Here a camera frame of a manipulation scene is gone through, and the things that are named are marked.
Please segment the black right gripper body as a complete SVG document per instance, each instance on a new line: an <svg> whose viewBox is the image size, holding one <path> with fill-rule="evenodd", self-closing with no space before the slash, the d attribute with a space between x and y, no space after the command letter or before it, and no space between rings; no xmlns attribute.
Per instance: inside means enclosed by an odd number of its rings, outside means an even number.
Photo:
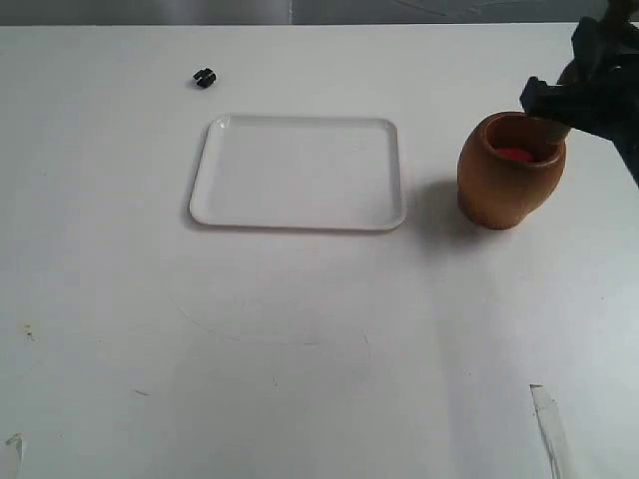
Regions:
<svg viewBox="0 0 639 479"><path fill-rule="evenodd" d="M610 1L602 18L584 17L572 36L577 86L584 96L581 129L615 146L638 179L638 28L636 1Z"/></svg>

